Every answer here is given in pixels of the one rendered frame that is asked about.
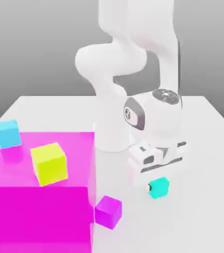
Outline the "small yellow cube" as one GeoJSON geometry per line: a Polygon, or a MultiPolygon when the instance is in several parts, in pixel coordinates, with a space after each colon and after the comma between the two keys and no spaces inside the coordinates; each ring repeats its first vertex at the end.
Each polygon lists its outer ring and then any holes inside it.
{"type": "Polygon", "coordinates": [[[30,149],[35,175],[40,186],[68,178],[67,158],[58,143],[30,149]]]}

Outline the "large magenta box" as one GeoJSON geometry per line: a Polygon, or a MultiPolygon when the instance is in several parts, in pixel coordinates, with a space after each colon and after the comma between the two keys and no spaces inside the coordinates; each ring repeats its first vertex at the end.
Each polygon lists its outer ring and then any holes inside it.
{"type": "Polygon", "coordinates": [[[92,132],[23,132],[0,150],[0,253],[92,253],[96,203],[92,132]],[[68,179],[41,187],[31,152],[58,143],[68,179]]]}

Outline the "small turquoise cube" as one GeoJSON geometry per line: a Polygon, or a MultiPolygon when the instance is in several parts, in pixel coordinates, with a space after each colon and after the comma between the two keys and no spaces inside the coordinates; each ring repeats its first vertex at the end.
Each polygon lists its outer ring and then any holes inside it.
{"type": "Polygon", "coordinates": [[[153,180],[148,183],[148,193],[153,199],[164,197],[168,194],[169,184],[170,182],[166,177],[153,180]]]}

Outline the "small purple cube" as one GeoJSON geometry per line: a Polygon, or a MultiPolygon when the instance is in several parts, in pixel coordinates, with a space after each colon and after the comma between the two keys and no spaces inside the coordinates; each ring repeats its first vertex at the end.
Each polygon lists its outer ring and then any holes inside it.
{"type": "Polygon", "coordinates": [[[104,195],[95,206],[95,222],[113,230],[122,217],[122,201],[104,195]]]}

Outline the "small blue cube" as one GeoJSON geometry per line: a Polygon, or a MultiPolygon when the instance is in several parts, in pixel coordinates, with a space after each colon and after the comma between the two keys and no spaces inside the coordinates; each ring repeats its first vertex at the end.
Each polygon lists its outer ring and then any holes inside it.
{"type": "Polygon", "coordinates": [[[19,126],[16,120],[0,122],[0,148],[10,148],[21,145],[19,126]]]}

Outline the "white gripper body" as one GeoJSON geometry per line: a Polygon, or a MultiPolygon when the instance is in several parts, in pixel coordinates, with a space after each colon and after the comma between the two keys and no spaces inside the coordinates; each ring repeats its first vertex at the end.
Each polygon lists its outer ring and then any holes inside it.
{"type": "Polygon", "coordinates": [[[129,158],[127,161],[127,172],[130,183],[133,186],[140,187],[147,185],[153,180],[166,177],[172,178],[178,172],[183,170],[183,159],[175,159],[174,162],[161,165],[161,166],[150,166],[142,167],[133,159],[129,158]]]}

